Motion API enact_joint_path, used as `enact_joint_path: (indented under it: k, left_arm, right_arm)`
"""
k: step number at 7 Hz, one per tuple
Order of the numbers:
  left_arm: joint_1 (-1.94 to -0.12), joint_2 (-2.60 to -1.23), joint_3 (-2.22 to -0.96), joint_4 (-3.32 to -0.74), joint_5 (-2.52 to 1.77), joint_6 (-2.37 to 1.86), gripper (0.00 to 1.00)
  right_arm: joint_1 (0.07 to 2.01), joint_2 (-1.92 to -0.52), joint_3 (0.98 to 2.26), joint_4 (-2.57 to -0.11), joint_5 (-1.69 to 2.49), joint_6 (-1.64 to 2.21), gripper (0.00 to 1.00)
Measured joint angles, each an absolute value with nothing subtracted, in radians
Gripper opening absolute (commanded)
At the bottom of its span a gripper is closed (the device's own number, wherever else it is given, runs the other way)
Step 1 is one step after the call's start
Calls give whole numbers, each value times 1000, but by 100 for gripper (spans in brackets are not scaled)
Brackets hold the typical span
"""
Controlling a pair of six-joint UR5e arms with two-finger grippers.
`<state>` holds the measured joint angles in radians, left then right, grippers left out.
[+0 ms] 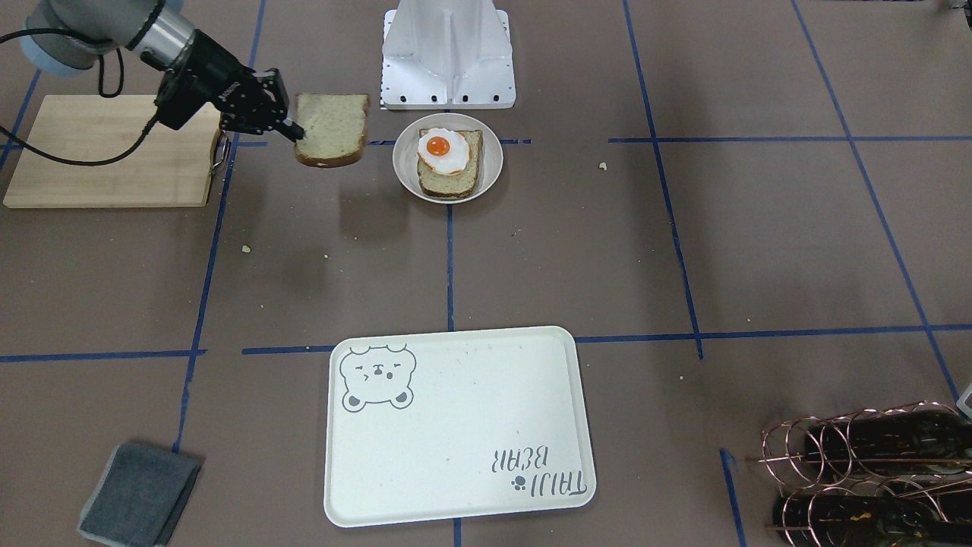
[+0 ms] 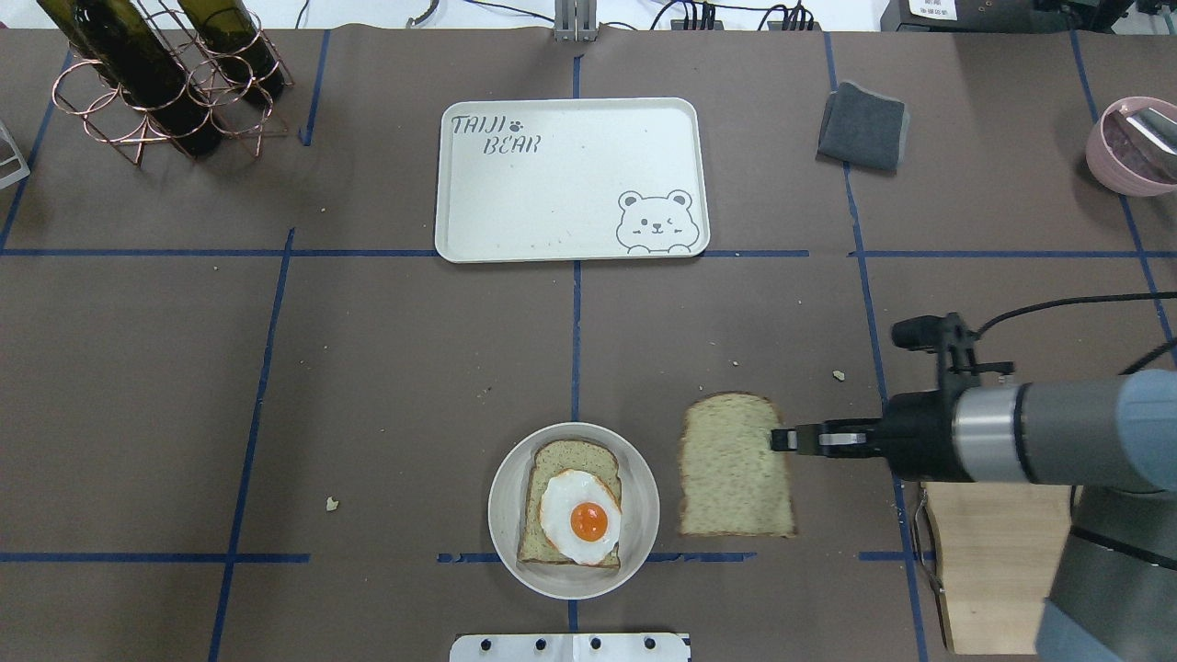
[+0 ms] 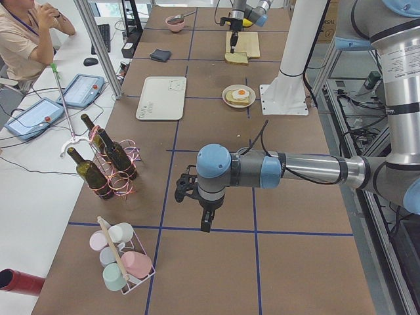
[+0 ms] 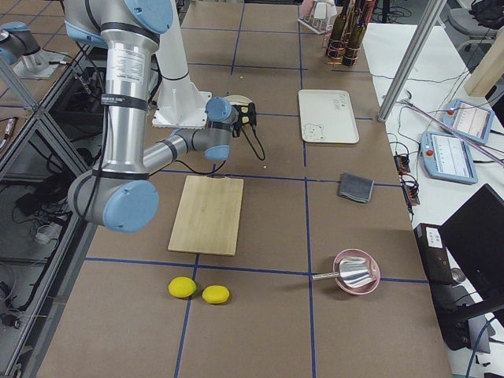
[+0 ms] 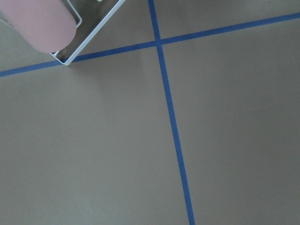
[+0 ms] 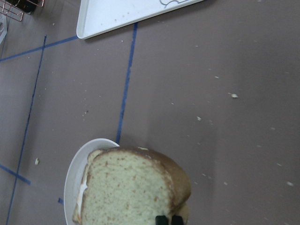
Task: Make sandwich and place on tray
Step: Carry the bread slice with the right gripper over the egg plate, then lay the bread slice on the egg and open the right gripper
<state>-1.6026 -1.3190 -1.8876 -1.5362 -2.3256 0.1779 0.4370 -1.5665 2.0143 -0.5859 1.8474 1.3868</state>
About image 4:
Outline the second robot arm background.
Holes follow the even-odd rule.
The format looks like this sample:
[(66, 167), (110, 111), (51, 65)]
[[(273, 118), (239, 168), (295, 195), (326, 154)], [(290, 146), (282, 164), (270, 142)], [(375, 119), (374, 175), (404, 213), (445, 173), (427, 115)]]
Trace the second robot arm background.
[(59, 60), (51, 63), (51, 53), (39, 45), (30, 28), (20, 21), (1, 25), (1, 58), (22, 79), (48, 80), (59, 65)]

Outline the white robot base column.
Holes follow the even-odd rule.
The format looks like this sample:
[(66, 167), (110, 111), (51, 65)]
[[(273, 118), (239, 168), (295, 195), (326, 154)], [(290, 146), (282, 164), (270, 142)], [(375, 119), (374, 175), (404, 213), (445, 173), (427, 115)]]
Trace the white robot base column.
[(190, 78), (176, 3), (171, 2), (172, 25), (161, 35), (156, 53), (162, 82), (153, 125), (172, 128), (204, 128), (206, 103), (212, 94), (200, 91)]

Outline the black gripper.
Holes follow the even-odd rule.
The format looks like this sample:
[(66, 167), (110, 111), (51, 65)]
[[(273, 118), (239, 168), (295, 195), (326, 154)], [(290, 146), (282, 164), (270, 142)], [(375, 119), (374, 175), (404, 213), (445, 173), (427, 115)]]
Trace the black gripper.
[(232, 124), (232, 136), (234, 138), (240, 137), (242, 129), (249, 125), (253, 132), (256, 132), (257, 127), (257, 112), (255, 109), (255, 104), (249, 102), (248, 104), (232, 104), (233, 108), (238, 113), (238, 118)]

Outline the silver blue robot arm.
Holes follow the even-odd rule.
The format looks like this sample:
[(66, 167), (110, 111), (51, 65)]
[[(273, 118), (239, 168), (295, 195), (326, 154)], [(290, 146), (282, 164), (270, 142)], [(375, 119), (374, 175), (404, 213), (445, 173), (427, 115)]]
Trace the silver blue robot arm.
[(136, 232), (158, 209), (150, 176), (191, 151), (225, 161), (231, 137), (257, 123), (254, 103), (191, 82), (173, 1), (68, 1), (65, 26), (107, 51), (102, 155), (71, 184), (69, 206), (91, 223)]

